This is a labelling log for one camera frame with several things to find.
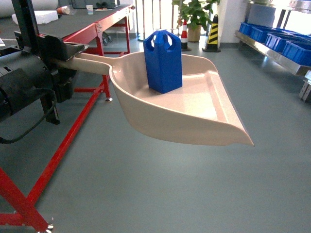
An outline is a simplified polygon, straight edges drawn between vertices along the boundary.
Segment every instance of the blue plastic bottle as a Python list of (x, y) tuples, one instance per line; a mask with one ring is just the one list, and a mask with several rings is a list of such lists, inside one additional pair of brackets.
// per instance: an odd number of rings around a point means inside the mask
[(167, 30), (161, 30), (152, 33), (143, 44), (149, 88), (164, 94), (182, 87), (180, 39)]

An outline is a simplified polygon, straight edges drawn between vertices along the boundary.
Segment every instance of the beige dustpan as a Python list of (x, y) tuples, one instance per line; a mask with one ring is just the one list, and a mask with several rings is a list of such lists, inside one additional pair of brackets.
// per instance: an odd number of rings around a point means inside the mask
[(216, 67), (206, 58), (183, 54), (183, 86), (166, 94), (148, 87), (143, 52), (120, 58), (81, 53), (67, 62), (54, 62), (109, 74), (128, 122), (147, 136), (197, 145), (254, 145)]

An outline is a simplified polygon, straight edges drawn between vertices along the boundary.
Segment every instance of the green leaves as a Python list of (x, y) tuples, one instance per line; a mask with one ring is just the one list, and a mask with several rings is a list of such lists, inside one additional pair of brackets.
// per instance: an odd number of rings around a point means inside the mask
[[(196, 29), (198, 25), (202, 25), (203, 29), (207, 30), (207, 23), (212, 23), (209, 17), (209, 12), (213, 14), (212, 5), (219, 3), (220, 0), (191, 0), (188, 4), (183, 0), (179, 14), (181, 19), (189, 21), (188, 26)], [(173, 5), (179, 6), (179, 0), (173, 0)]]

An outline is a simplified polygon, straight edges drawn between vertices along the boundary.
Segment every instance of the traffic cone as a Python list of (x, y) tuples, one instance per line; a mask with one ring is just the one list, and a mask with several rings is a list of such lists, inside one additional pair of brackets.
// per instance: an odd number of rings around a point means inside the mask
[(204, 52), (220, 52), (218, 49), (218, 15), (214, 16), (209, 32), (208, 42), (202, 50)]
[(187, 21), (184, 20), (183, 23), (183, 31), (181, 33), (181, 51), (185, 52), (185, 51), (191, 51), (190, 48), (188, 48), (188, 37), (187, 37)]

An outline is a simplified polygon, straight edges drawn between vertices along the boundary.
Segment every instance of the blue container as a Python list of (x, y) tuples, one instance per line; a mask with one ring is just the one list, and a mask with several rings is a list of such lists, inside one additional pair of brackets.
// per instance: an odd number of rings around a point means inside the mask
[(277, 28), (277, 30), (281, 30), (281, 31), (288, 33), (288, 34), (291, 34), (291, 35), (299, 34), (297, 32), (286, 30), (286, 29), (281, 29), (281, 28)]
[(293, 35), (282, 35), (282, 34), (271, 34), (268, 33), (265, 45), (276, 52), (283, 52), (286, 41), (307, 43), (308, 41), (304, 38), (300, 38)]
[(297, 64), (311, 67), (311, 43), (287, 41), (282, 55)]
[(250, 36), (252, 27), (258, 28), (258, 29), (269, 29), (269, 27), (251, 24), (251, 23), (241, 23), (239, 32), (241, 32), (244, 35)]
[(161, 30), (152, 33), (143, 44), (149, 87), (162, 94), (182, 87), (180, 39), (167, 30)]
[(295, 32), (292, 32), (291, 34), (294, 35), (294, 36), (303, 38), (303, 39), (305, 39), (305, 40), (311, 41), (311, 36), (309, 36), (309, 35), (303, 35), (303, 34), (295, 33)]
[(260, 28), (252, 27), (250, 37), (253, 40), (256, 40), (260, 43), (265, 43), (269, 33), (286, 34), (286, 33), (283, 33), (282, 31), (279, 31), (276, 29), (260, 29)]

